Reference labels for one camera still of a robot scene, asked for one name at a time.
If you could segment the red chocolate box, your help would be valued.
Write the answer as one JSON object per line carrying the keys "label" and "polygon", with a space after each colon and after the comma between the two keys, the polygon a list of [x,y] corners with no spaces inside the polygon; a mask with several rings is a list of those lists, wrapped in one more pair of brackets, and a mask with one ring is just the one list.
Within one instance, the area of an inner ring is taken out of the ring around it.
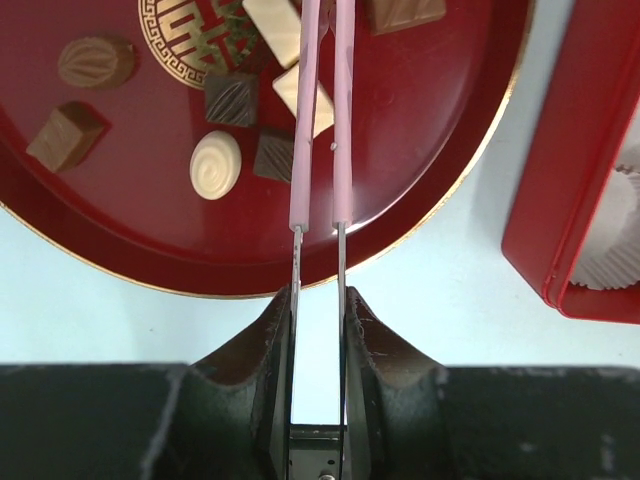
{"label": "red chocolate box", "polygon": [[575,2],[502,241],[511,265],[569,318],[639,322],[638,286],[570,282],[638,100],[638,2]]}

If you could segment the pink metal tongs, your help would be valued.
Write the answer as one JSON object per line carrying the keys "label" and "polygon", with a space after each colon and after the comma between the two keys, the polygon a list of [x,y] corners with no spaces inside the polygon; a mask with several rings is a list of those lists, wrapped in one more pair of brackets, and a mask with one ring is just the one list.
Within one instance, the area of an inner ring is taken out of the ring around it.
{"label": "pink metal tongs", "polygon": [[309,230],[311,166],[315,83],[318,81],[319,49],[328,30],[335,37],[334,50],[334,140],[332,223],[338,238],[338,311],[339,311],[339,437],[338,470],[343,477],[346,415],[346,230],[353,221],[352,187],[352,94],[354,76],[355,3],[336,1],[325,7],[321,1],[302,3],[300,46],[300,89],[311,90],[309,106],[299,99],[301,112],[296,120],[294,155],[289,204],[289,227],[293,232],[293,258],[290,303],[290,332],[296,330],[298,299],[301,289],[301,251],[303,235]]}

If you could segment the round red plate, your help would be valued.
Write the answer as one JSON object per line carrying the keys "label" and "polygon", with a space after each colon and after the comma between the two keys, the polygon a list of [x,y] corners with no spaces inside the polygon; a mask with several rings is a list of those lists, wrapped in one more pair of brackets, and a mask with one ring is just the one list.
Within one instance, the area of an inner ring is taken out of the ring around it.
{"label": "round red plate", "polygon": [[[355,14],[354,220],[347,263],[402,242],[460,185],[493,135],[517,78],[530,1],[449,1],[437,21],[374,35]],[[118,36],[136,66],[119,87],[66,84],[71,41]],[[242,152],[218,200],[191,185],[208,70],[259,77],[257,122],[229,128]],[[253,173],[260,130],[294,131],[272,82],[284,69],[242,1],[5,1],[1,5],[1,205],[45,240],[133,283],[248,298],[291,276],[287,183]],[[53,173],[26,153],[52,110],[79,101],[107,122],[84,161]]]}

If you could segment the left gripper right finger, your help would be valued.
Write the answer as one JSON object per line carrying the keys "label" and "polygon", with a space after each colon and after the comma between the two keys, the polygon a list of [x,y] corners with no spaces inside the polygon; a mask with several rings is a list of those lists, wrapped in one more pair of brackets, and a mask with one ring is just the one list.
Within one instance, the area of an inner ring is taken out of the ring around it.
{"label": "left gripper right finger", "polygon": [[346,292],[346,407],[354,479],[443,479],[445,445],[432,375],[439,364]]}

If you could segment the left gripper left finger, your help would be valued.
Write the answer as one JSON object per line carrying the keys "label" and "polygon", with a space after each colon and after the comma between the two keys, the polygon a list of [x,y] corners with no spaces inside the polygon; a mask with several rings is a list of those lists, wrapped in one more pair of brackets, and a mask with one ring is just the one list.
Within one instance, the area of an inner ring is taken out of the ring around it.
{"label": "left gripper left finger", "polygon": [[292,292],[194,364],[207,382],[201,445],[222,479],[287,479],[293,382]]}

